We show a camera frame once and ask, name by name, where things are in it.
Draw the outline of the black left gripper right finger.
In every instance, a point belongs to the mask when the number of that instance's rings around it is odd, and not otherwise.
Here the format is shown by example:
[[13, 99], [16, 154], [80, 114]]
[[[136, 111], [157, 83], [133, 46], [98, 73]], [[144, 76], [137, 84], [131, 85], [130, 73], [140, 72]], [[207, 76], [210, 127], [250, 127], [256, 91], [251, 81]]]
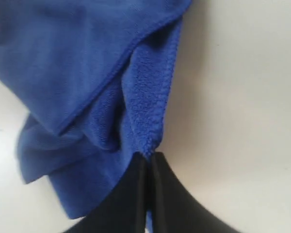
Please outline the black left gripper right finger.
[[154, 233], [234, 233], [235, 229], [204, 208], [182, 185], [165, 156], [151, 156]]

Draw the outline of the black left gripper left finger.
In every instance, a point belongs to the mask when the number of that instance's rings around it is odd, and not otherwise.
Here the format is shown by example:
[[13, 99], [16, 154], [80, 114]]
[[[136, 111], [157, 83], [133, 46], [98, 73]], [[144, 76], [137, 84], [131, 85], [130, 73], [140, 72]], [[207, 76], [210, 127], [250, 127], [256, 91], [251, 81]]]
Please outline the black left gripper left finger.
[[143, 233], [146, 226], [146, 159], [135, 153], [112, 192], [68, 233]]

